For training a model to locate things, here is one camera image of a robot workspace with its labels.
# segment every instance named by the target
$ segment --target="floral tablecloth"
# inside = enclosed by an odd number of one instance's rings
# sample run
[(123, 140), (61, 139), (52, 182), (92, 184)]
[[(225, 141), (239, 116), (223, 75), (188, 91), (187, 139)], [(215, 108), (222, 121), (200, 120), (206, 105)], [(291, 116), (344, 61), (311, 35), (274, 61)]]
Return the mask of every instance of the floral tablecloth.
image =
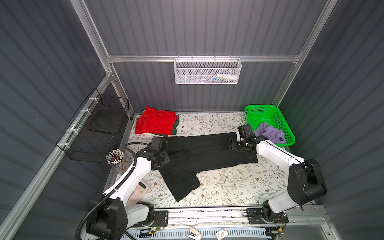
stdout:
[[(244, 113), (178, 114), (177, 136), (208, 135), (234, 132), (242, 123)], [(128, 142), (150, 142), (151, 134), (134, 134), (134, 122)], [(143, 145), (131, 145), (137, 152)], [(288, 178), (283, 170), (265, 157), (257, 155), (258, 163), (204, 171), (197, 174), (201, 186), (176, 202), (160, 172), (144, 176), (149, 188), (143, 201), (155, 207), (223, 206), (261, 204), (286, 189)]]

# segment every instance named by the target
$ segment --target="black wire basket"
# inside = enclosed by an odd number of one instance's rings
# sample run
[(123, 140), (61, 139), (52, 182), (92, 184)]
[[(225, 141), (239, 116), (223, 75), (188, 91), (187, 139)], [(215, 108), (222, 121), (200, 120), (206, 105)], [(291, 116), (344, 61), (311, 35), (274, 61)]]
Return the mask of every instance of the black wire basket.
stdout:
[(109, 151), (120, 146), (128, 110), (128, 99), (99, 94), (87, 110), (82, 110), (84, 114), (74, 130), (69, 130), (68, 140), (56, 144), (72, 160), (106, 163)]

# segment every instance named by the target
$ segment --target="green plastic basket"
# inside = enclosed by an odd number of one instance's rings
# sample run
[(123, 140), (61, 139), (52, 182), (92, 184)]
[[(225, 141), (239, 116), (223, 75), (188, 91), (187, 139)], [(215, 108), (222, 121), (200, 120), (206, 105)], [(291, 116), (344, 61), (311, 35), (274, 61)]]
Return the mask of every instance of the green plastic basket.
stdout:
[(295, 136), (278, 107), (267, 104), (248, 105), (245, 107), (244, 111), (247, 111), (247, 120), (251, 125), (252, 130), (256, 130), (260, 123), (267, 122), (269, 125), (272, 125), (285, 133), (287, 143), (277, 143), (277, 146), (291, 146), (295, 143)]

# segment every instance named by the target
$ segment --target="white mesh basket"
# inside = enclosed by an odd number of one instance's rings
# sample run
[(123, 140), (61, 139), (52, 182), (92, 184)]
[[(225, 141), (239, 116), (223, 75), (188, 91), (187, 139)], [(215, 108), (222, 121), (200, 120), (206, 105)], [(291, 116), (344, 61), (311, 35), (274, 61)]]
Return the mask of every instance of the white mesh basket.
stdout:
[(241, 61), (239, 58), (189, 61), (175, 58), (173, 67), (177, 84), (237, 84)]

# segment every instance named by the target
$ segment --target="folded red shirt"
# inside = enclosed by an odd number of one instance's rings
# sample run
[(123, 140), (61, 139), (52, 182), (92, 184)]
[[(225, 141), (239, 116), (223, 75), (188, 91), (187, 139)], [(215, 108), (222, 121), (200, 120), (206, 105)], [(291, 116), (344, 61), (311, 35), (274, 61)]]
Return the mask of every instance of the folded red shirt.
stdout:
[(171, 135), (176, 119), (176, 112), (146, 107), (143, 115), (136, 120), (135, 134), (151, 132)]

